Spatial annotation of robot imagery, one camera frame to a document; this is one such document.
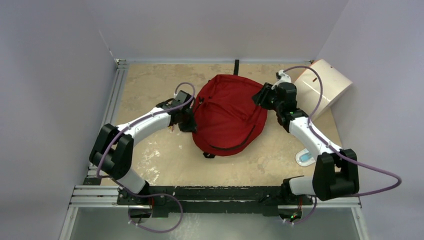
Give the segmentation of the red backpack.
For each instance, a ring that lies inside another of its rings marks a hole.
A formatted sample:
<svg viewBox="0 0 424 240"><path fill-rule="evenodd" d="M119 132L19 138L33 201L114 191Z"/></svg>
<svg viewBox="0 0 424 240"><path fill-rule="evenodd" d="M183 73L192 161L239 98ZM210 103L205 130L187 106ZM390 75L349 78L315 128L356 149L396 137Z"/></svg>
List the red backpack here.
<svg viewBox="0 0 424 240"><path fill-rule="evenodd" d="M240 61L232 74L217 74L201 88L192 107L195 145L206 159L242 152L263 131L268 111L252 97L262 84L239 75Z"/></svg>

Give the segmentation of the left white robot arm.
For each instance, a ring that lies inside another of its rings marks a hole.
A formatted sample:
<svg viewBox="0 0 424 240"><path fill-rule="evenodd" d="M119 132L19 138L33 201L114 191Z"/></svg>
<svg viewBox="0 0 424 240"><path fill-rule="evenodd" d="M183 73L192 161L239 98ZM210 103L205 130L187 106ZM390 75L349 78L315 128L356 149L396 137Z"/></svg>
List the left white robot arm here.
<svg viewBox="0 0 424 240"><path fill-rule="evenodd" d="M193 95L180 90L173 98L158 103L130 122L103 125L89 155L89 162L97 167L97 177L116 181L136 204L146 203L150 184L132 168L134 147L157 131L174 125L194 130L196 124L191 109L194 99Z"/></svg>

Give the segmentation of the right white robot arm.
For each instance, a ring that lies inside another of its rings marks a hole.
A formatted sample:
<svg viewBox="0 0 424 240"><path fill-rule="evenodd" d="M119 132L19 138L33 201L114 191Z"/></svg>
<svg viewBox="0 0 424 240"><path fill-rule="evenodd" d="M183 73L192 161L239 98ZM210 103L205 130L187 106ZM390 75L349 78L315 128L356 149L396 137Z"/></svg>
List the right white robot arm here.
<svg viewBox="0 0 424 240"><path fill-rule="evenodd" d="M320 140L308 115L297 107L297 88L281 82L276 86L265 83L252 97L253 102L276 112L278 123L295 136L315 160L312 176L297 176L283 180L280 196L288 204L300 195L316 196L321 201L354 195L359 191L357 155L351 149Z"/></svg>

